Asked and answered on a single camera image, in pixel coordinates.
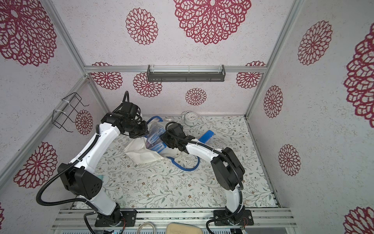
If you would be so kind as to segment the white canvas bag blue handles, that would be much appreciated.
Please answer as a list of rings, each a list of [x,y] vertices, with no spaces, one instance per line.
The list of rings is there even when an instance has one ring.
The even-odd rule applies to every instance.
[[[154,125],[162,125],[164,128],[167,122],[164,121],[160,116],[153,116],[147,121],[147,126],[150,134],[150,129]],[[147,143],[147,136],[136,138],[130,141],[125,147],[124,153],[136,164],[146,164],[163,159],[170,159],[171,162],[179,169],[187,172],[194,171],[200,164],[200,159],[197,159],[197,164],[192,168],[186,168],[175,161],[175,159],[181,154],[181,152],[175,148],[171,149],[159,139],[155,144]]]

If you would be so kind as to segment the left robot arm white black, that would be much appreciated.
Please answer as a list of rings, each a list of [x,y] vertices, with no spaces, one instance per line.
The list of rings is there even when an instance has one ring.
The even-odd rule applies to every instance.
[[[57,174],[49,179],[38,191],[36,202],[41,206],[58,206],[73,202],[83,202],[97,214],[99,223],[107,226],[120,226],[124,217],[120,205],[106,194],[102,180],[94,175],[96,167],[112,142],[125,135],[136,139],[149,134],[147,122],[142,119],[140,108],[130,102],[128,91],[120,105],[107,113],[95,127],[95,134],[69,163],[62,163]],[[63,187],[76,195],[75,199],[44,201],[42,194],[57,179]]]

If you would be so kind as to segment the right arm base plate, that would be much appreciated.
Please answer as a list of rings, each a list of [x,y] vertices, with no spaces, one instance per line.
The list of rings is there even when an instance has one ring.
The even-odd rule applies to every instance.
[[[229,215],[229,211],[226,210],[214,210],[213,218],[219,219]],[[252,213],[250,210],[241,210],[238,214],[225,220],[214,221],[215,226],[245,226],[254,225]]]

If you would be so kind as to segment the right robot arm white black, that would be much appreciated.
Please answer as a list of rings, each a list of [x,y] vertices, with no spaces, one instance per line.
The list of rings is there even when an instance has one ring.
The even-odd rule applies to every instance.
[[[170,149],[178,149],[189,155],[198,157],[211,164],[219,185],[226,190],[225,214],[209,220],[206,225],[215,222],[227,222],[231,225],[240,224],[245,213],[243,203],[243,176],[245,169],[234,151],[227,147],[216,149],[210,147],[183,131],[183,126],[176,122],[169,122],[165,126],[165,133],[160,139]]]

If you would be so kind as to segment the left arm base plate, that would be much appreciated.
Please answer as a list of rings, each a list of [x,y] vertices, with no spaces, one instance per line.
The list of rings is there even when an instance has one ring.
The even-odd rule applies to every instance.
[[[111,215],[98,213],[95,227],[133,227],[136,221],[136,210],[120,211],[114,210]]]

